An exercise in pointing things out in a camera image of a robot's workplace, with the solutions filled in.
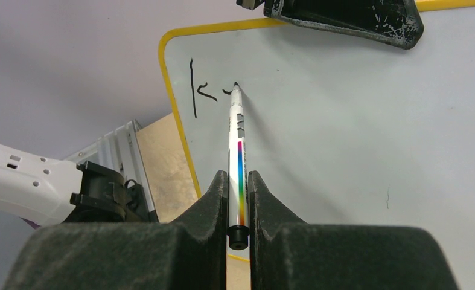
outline marker cap end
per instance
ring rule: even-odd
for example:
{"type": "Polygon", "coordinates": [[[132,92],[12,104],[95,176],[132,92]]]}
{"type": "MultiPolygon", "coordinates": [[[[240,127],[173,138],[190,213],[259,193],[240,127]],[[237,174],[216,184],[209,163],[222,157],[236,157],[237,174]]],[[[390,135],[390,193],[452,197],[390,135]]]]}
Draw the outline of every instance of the marker cap end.
{"type": "Polygon", "coordinates": [[[250,229],[244,225],[233,225],[228,228],[228,246],[232,250],[244,250],[248,247],[250,229]]]}

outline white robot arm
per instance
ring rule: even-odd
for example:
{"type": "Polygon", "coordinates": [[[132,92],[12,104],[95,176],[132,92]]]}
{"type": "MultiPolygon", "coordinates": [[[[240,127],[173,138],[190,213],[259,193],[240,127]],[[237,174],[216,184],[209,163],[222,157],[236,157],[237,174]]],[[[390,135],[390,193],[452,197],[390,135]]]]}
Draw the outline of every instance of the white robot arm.
{"type": "Polygon", "coordinates": [[[77,165],[0,145],[0,211],[37,225],[156,221],[143,188],[87,161],[77,165]]]}
{"type": "Polygon", "coordinates": [[[63,222],[75,209],[83,172],[76,163],[36,156],[0,145],[0,210],[37,225],[63,222]]]}

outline whiteboard marker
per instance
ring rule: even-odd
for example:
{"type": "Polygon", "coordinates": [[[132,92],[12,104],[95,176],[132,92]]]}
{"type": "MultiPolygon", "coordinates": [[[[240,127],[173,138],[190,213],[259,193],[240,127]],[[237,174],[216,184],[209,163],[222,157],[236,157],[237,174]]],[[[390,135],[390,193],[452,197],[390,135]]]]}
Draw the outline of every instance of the whiteboard marker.
{"type": "Polygon", "coordinates": [[[233,250],[248,247],[250,233],[248,217],[248,186],[246,150],[244,146],[244,110],[239,85],[231,93],[228,133],[228,246],[233,250]]]}

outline yellow whiteboard border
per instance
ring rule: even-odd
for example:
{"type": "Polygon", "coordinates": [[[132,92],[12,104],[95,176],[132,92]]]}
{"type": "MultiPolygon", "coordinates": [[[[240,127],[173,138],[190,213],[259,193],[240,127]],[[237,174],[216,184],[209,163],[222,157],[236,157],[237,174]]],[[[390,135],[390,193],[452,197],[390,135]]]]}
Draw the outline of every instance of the yellow whiteboard border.
{"type": "MultiPolygon", "coordinates": [[[[475,0],[416,0],[416,6],[420,12],[432,11],[432,10],[445,10],[445,9],[454,9],[454,8],[463,8],[475,6],[475,0]]],[[[185,27],[173,29],[163,35],[161,41],[159,41],[158,49],[158,58],[159,66],[161,67],[162,77],[164,79],[164,84],[166,85],[166,91],[168,92],[168,97],[170,98],[171,110],[175,117],[175,122],[177,123],[177,129],[179,130],[180,141],[182,142],[182,147],[184,148],[184,153],[186,155],[186,160],[188,167],[191,172],[191,178],[193,179],[194,189],[198,198],[202,197],[202,192],[200,191],[200,185],[198,183],[198,178],[196,177],[196,172],[194,171],[193,159],[191,158],[191,153],[188,147],[186,140],[186,135],[184,133],[184,128],[182,126],[182,121],[180,120],[179,108],[175,101],[175,96],[173,94],[173,88],[171,87],[170,76],[168,75],[168,69],[166,68],[166,62],[164,60],[164,51],[166,49],[166,44],[170,40],[179,36],[187,35],[196,35],[196,34],[205,34],[205,33],[217,33],[224,31],[235,31],[235,30],[247,30],[254,28],[265,28],[265,27],[274,27],[286,25],[285,22],[274,20],[271,18],[261,18],[261,19],[252,19],[244,21],[233,21],[233,22],[224,22],[216,23],[209,25],[200,25],[193,27],[185,27]]],[[[232,254],[228,254],[229,257],[250,262],[248,259],[238,257],[232,254]]]]}

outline rainbow color stripe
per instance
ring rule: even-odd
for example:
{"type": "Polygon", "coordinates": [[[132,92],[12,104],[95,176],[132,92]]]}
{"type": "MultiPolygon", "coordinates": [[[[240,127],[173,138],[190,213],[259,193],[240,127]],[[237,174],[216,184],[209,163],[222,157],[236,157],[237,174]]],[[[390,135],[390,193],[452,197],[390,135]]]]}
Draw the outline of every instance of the rainbow color stripe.
{"type": "Polygon", "coordinates": [[[243,142],[237,143],[237,155],[239,160],[239,223],[246,225],[244,212],[244,164],[243,164],[243,142]]]}

